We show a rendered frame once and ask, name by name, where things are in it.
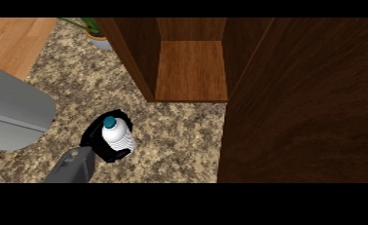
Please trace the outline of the white water bottle teal cap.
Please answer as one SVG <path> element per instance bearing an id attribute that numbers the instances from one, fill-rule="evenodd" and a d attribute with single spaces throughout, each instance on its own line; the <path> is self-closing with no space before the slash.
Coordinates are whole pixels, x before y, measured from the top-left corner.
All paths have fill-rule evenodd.
<path id="1" fill-rule="evenodd" d="M 122 118 L 109 116 L 103 123 L 103 138 L 116 151 L 135 149 L 135 140 L 129 125 Z"/>

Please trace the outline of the brown wooden cabinet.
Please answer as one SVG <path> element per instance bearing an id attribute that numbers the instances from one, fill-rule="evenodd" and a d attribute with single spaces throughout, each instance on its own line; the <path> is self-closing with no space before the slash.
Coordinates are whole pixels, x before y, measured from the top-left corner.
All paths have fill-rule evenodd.
<path id="1" fill-rule="evenodd" d="M 147 101 L 230 101 L 271 18 L 97 21 Z"/>

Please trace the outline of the potted green plant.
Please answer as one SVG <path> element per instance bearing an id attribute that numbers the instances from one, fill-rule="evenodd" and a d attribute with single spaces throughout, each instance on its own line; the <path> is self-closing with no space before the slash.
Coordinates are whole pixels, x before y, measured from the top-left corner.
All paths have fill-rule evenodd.
<path id="1" fill-rule="evenodd" d="M 67 23 L 73 24 L 75 26 L 83 29 L 83 32 L 86 36 L 89 37 L 91 42 L 98 49 L 104 51 L 113 50 L 113 46 L 110 44 L 110 41 L 106 37 L 106 34 L 103 32 L 103 29 L 98 25 L 95 18 L 82 18 L 80 19 L 82 24 L 78 24 L 75 21 L 72 21 L 67 18 L 61 18 L 61 20 L 64 20 Z"/>

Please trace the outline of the dark brown cabinet door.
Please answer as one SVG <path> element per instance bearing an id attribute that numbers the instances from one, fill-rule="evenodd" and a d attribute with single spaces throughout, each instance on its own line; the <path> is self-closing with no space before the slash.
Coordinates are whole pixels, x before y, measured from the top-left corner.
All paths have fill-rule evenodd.
<path id="1" fill-rule="evenodd" d="M 368 18 L 273 20 L 227 106 L 218 181 L 368 182 Z"/>

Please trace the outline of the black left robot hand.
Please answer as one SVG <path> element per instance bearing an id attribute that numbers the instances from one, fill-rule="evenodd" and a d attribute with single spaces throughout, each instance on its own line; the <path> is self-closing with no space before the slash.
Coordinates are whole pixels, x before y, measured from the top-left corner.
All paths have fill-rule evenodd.
<path id="1" fill-rule="evenodd" d="M 103 158 L 103 160 L 107 163 L 114 163 L 117 160 L 122 160 L 134 152 L 135 149 L 134 150 L 125 149 L 122 151 L 116 151 L 106 142 L 103 138 L 103 127 L 104 127 L 103 123 L 104 119 L 109 116 L 122 118 L 126 121 L 129 129 L 132 131 L 132 120 L 129 118 L 129 115 L 123 112 L 122 109 L 113 110 L 104 113 L 89 125 L 86 131 L 83 132 L 79 146 L 80 147 L 91 146 L 94 152 Z"/>

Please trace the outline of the grey rounded appliance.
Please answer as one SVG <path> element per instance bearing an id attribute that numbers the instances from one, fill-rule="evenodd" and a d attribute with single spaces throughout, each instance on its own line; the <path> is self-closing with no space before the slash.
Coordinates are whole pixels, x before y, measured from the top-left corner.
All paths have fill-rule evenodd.
<path id="1" fill-rule="evenodd" d="M 20 150 L 35 143 L 55 112 L 51 95 L 0 69 L 0 150 Z"/>

